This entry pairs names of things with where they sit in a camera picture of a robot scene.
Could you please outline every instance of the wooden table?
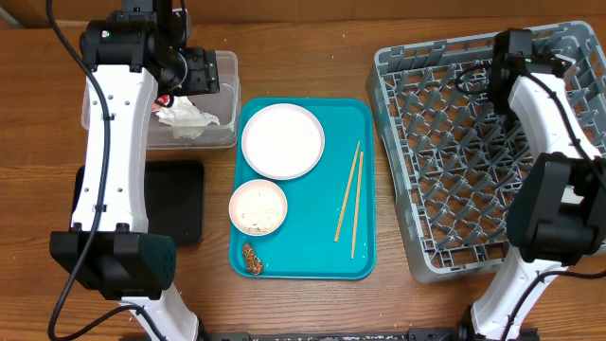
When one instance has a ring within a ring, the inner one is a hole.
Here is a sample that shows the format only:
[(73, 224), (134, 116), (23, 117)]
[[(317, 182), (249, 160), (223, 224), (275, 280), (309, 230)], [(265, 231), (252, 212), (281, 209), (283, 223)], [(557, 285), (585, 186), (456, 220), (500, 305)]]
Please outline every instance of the wooden table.
[[(258, 96), (356, 98), (381, 47), (453, 38), (572, 17), (408, 20), (327, 24), (213, 25), (194, 45), (240, 59), (242, 102)], [(606, 39), (606, 17), (586, 20)], [(66, 31), (75, 43), (80, 31)], [(84, 76), (51, 30), (0, 31), (0, 340), (44, 340), (67, 279), (48, 254), (49, 233), (65, 230), (74, 176), (84, 160), (80, 126)], [(453, 326), (487, 289), (492, 275), (421, 284), (408, 270), (383, 145), (375, 138), (377, 266), (361, 281), (258, 280), (232, 270), (227, 250), (235, 149), (150, 152), (149, 159), (197, 158), (205, 165), (205, 235), (179, 251), (176, 285), (211, 332), (372, 332)], [(606, 267), (584, 259), (581, 272)], [(559, 278), (526, 320), (545, 340), (606, 340), (604, 281)], [(58, 332), (74, 332), (116, 306), (78, 284)], [(83, 339), (140, 333), (129, 314)]]

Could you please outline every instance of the gray basket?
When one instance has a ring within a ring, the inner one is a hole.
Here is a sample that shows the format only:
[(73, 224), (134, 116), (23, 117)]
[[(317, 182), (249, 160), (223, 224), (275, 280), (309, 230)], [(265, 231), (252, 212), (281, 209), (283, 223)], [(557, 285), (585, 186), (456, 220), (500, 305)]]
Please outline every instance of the gray basket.
[[(577, 61), (568, 99), (605, 154), (605, 63), (594, 31), (583, 22), (531, 29), (539, 50)], [(463, 69), (490, 62), (495, 34), (383, 48), (368, 77), (408, 263), (421, 282), (495, 271), (507, 252), (505, 215), (532, 167), (526, 138), (519, 123), (505, 133), (486, 95), (455, 90)], [(464, 81), (485, 85), (480, 71)]]

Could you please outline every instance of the white plate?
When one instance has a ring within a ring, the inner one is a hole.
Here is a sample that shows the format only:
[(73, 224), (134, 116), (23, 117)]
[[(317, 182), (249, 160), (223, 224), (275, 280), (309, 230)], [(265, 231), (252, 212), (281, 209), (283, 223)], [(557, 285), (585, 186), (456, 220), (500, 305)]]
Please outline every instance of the white plate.
[(276, 231), (286, 219), (287, 211), (282, 188), (262, 179), (240, 185), (229, 200), (231, 222), (240, 232), (254, 237)]
[(246, 123), (241, 147), (257, 173), (290, 180), (310, 171), (324, 151), (324, 130), (307, 109), (274, 104), (256, 112)]

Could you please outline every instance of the blue tray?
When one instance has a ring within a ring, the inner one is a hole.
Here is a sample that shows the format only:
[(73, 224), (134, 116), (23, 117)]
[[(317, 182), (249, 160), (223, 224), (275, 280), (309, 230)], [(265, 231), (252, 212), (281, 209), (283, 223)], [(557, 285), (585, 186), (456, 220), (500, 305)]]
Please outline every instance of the blue tray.
[[(246, 270), (241, 252), (242, 246), (249, 242), (265, 268), (256, 278), (362, 279), (368, 276), (377, 260), (370, 110), (357, 99), (257, 98), (242, 108), (238, 139), (241, 139), (242, 130), (254, 113), (276, 103), (300, 105), (318, 118), (326, 137), (324, 153), (318, 164), (304, 176), (275, 181), (288, 200), (286, 220), (276, 232), (251, 237), (231, 226), (231, 265), (240, 275), (252, 277)], [(334, 242), (334, 233), (358, 140), (360, 151), (364, 152), (364, 164), (356, 251), (352, 260), (351, 237), (359, 161), (351, 182), (339, 242)], [(239, 145), (234, 190), (247, 181), (262, 178), (248, 166)]]

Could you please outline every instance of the chopstick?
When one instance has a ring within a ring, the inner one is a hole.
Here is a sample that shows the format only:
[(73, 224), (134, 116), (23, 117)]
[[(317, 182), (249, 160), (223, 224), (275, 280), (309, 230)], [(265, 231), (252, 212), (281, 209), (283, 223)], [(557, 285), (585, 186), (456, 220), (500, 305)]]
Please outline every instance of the chopstick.
[(353, 178), (353, 172), (356, 170), (356, 160), (358, 159), (359, 150), (360, 150), (360, 140), (358, 140), (358, 146), (356, 146), (356, 153), (353, 155), (353, 163), (351, 164), (351, 170), (349, 171), (348, 187), (345, 190), (345, 198), (343, 198), (343, 205), (341, 206), (341, 214), (339, 215), (339, 224), (337, 224), (337, 232), (334, 234), (334, 242), (339, 242), (339, 234), (341, 233), (341, 224), (343, 223), (343, 216), (345, 215), (345, 208), (348, 206), (349, 188), (351, 187), (351, 179)]
[(356, 250), (356, 234), (358, 233), (358, 208), (360, 208), (360, 184), (362, 183), (362, 164), (364, 152), (360, 152), (360, 168), (358, 168), (358, 188), (356, 189), (356, 210), (353, 213), (353, 237), (351, 238), (351, 258)]

